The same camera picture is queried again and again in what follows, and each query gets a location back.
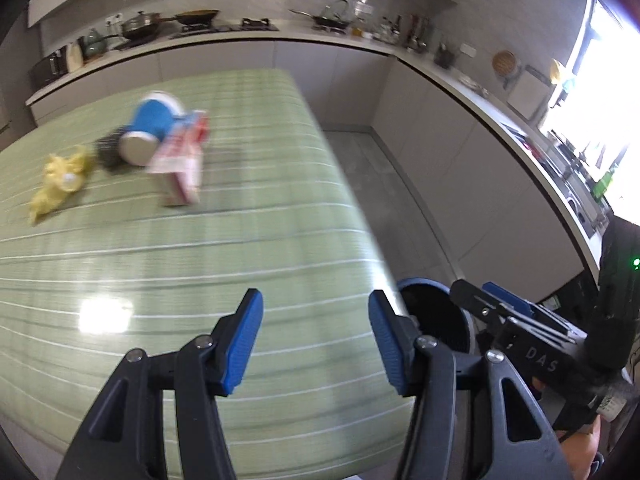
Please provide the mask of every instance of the table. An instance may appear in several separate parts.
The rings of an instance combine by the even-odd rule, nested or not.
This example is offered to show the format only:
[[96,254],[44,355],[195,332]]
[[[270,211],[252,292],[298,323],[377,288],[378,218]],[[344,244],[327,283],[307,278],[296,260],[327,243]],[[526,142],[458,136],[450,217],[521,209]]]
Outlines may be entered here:
[[[210,113],[202,200],[164,208],[143,171],[96,171],[35,227],[48,153],[125,124],[151,89]],[[218,72],[115,94],[0,153],[0,409],[63,452],[133,347],[210,332],[249,286],[264,320],[244,382],[218,403],[240,479],[338,479],[399,453],[411,402],[386,381],[367,319],[380,250],[290,77]],[[173,411],[167,460],[180,478]]]

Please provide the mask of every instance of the human hand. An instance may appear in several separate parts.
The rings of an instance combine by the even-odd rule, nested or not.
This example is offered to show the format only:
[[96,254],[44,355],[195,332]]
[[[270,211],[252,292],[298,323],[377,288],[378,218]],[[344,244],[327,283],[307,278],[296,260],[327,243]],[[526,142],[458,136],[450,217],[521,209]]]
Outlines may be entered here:
[[[540,392],[545,388],[545,385],[536,378],[533,378],[532,384]],[[600,416],[597,415],[587,433],[572,434],[567,440],[560,443],[564,458],[574,475],[574,480],[586,480],[591,473],[591,463],[593,463],[600,443],[600,427]],[[565,431],[556,431],[556,436],[562,438],[565,433]]]

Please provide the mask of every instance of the cutting board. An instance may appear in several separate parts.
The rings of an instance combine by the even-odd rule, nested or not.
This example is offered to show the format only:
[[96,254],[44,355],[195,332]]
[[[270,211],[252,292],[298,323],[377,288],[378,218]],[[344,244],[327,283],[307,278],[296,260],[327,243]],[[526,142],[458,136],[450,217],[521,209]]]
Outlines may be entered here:
[[536,110],[547,99],[550,81],[530,65],[527,65],[514,85],[507,104],[527,121],[533,118]]

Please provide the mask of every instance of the wok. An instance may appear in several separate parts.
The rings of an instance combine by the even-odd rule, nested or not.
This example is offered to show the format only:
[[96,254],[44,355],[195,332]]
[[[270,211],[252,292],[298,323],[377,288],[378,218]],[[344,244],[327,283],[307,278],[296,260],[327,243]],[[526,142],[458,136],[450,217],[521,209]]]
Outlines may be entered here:
[[126,40],[135,41],[149,38],[158,31],[161,23],[165,22],[177,21],[183,25],[196,25],[199,23],[209,25],[219,12],[219,10],[213,9],[190,10],[176,14],[172,18],[161,18],[159,12],[144,13],[140,10],[137,16],[122,23],[120,34],[110,34],[105,36],[105,39],[123,37]]
[[176,14],[175,19],[183,25],[209,25],[219,12],[213,9],[190,10]]
[[303,12],[302,10],[289,10],[294,14],[302,14],[303,16],[310,17],[319,27],[339,28],[340,30],[344,30],[345,28],[349,27],[349,25],[351,25],[351,22],[347,22],[346,20],[326,18],[325,16],[314,16],[312,14],[309,14],[308,12]]

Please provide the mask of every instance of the kitchen counter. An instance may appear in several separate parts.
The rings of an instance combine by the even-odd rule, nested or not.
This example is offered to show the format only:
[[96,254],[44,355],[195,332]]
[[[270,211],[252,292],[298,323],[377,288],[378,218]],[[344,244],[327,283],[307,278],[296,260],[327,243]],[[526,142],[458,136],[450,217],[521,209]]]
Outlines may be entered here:
[[503,127],[504,124],[508,124],[518,130],[524,130],[524,133],[527,135],[534,135],[532,131],[522,124],[513,114],[510,115],[505,104],[499,102],[492,96],[488,99],[479,96],[457,80],[457,76],[459,76],[460,73],[456,70],[448,72],[441,69],[433,63],[432,58],[428,55],[418,56],[408,52],[404,48],[380,43],[375,40],[366,40],[353,36],[342,36],[340,34],[312,30],[310,24],[307,22],[274,22],[274,24],[280,29],[279,31],[221,32],[178,39],[165,37],[123,52],[110,51],[100,59],[90,62],[80,70],[65,75],[54,83],[39,90],[27,100],[26,104],[31,105],[48,94],[55,92],[60,87],[108,66],[146,54],[194,44],[251,40],[303,41],[334,44],[395,56],[402,63],[438,85],[463,105],[463,107],[475,115],[478,120],[482,121],[484,125],[499,138],[500,142],[518,158],[530,176],[535,179],[538,187],[549,197],[556,211],[558,211],[562,217],[562,220],[568,225],[578,246],[578,250],[582,255],[582,259],[585,262],[585,266],[591,271],[594,279],[597,280],[601,247],[599,234],[591,238],[586,235],[561,191],[531,154],[527,150],[524,150],[523,147],[513,139],[508,130]]

